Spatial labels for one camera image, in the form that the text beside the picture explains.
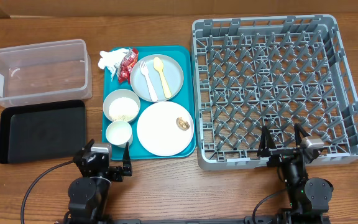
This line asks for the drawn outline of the yellow plastic spoon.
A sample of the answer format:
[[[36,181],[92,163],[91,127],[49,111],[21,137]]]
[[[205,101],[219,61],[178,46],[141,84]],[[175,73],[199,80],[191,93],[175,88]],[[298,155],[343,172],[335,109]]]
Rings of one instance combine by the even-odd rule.
[[[160,76],[160,81],[163,88],[163,94],[164,96],[169,99],[172,97],[172,93],[170,91],[169,85],[167,83],[167,80],[165,78],[165,75],[163,73],[163,62],[159,57],[155,57],[153,60],[154,69],[158,71],[158,74]]]

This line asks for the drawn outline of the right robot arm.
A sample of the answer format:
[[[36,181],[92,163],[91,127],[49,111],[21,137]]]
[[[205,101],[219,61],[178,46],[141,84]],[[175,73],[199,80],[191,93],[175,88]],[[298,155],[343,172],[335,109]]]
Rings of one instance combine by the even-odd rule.
[[[281,208],[266,219],[269,223],[329,223],[324,214],[329,210],[334,187],[326,179],[309,178],[306,165],[312,163],[323,151],[324,142],[309,135],[300,124],[294,126],[296,146],[278,149],[268,127],[262,127],[257,155],[267,157],[267,166],[276,167],[285,188],[262,199],[252,212],[252,222],[257,223],[256,211],[268,199],[286,192],[290,208]]]

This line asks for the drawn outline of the white plastic fork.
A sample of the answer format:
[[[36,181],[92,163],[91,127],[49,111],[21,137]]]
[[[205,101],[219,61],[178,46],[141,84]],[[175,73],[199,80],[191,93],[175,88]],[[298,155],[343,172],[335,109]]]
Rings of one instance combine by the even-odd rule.
[[[152,101],[152,102],[157,102],[158,101],[158,96],[157,96],[157,93],[155,91],[155,88],[152,84],[152,81],[150,79],[150,76],[149,76],[149,69],[146,65],[146,62],[145,60],[140,60],[139,61],[139,67],[140,67],[140,72],[141,74],[144,76],[145,78],[145,81],[146,81],[146,85],[147,85],[147,91],[149,93],[149,96],[150,96],[150,100],[149,101]]]

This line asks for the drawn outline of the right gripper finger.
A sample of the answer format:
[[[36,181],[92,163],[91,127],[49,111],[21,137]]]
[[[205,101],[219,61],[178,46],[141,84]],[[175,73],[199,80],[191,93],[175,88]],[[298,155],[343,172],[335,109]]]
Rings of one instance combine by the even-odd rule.
[[[296,123],[294,125],[295,143],[298,148],[306,148],[306,142],[309,140],[310,135],[303,129],[303,127]]]
[[[266,126],[262,127],[261,140],[259,142],[259,148],[257,151],[258,156],[271,156],[271,149],[276,149],[275,142],[270,135],[269,129]]]

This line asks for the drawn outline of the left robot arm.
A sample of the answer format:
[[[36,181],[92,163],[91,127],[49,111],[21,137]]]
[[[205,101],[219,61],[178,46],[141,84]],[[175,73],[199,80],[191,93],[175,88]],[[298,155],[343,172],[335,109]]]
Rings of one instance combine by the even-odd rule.
[[[64,223],[113,223],[105,214],[109,189],[113,182],[132,175],[129,143],[124,144],[122,166],[111,166],[112,145],[92,139],[73,158],[82,176],[68,188],[70,198]]]

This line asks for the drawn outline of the white cup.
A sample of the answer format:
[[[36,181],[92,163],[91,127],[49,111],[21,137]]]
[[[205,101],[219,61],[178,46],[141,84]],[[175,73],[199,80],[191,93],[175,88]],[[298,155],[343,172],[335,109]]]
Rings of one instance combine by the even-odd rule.
[[[133,142],[132,127],[126,121],[114,121],[106,129],[106,139],[114,146],[125,148]]]

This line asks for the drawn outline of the white round plate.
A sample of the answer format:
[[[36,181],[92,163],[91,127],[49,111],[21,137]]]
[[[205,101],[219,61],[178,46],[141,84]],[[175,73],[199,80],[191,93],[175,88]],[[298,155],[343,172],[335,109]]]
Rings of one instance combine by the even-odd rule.
[[[176,119],[182,117],[190,128],[181,130]],[[137,121],[137,138],[148,152],[156,156],[174,156],[184,151],[194,135],[194,122],[187,109],[178,103],[161,101],[148,106]]]

